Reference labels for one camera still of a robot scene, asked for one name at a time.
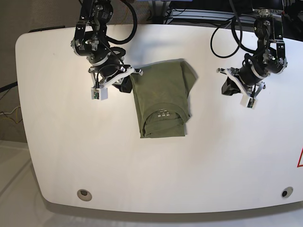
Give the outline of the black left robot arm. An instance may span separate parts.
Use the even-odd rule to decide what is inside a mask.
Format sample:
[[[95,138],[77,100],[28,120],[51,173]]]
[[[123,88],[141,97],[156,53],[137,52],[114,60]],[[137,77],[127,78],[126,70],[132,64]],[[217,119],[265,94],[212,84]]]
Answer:
[[[246,51],[241,68],[221,69],[219,73],[227,75],[221,93],[232,96],[242,93],[255,98],[265,89],[263,80],[270,74],[279,74],[287,67],[285,43],[283,40],[281,0],[252,0],[251,15],[255,19],[253,31],[258,39],[257,48],[251,50],[242,44],[243,36],[237,36],[235,26],[240,25],[240,13],[231,19],[232,36],[238,49]]]

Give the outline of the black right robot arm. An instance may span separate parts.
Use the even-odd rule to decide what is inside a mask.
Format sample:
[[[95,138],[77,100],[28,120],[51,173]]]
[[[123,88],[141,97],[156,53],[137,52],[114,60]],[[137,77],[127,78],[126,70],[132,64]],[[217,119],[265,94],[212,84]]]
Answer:
[[[92,97],[101,97],[101,89],[114,86],[122,93],[132,91],[130,75],[142,74],[124,63],[125,49],[121,45],[130,42],[137,30],[137,15],[132,5],[122,2],[131,11],[133,28],[124,40],[116,40],[107,36],[107,23],[113,15],[113,7],[109,0],[83,0],[80,2],[80,18],[76,24],[71,46],[78,56],[84,56],[91,64],[88,72],[91,74],[93,87]]]

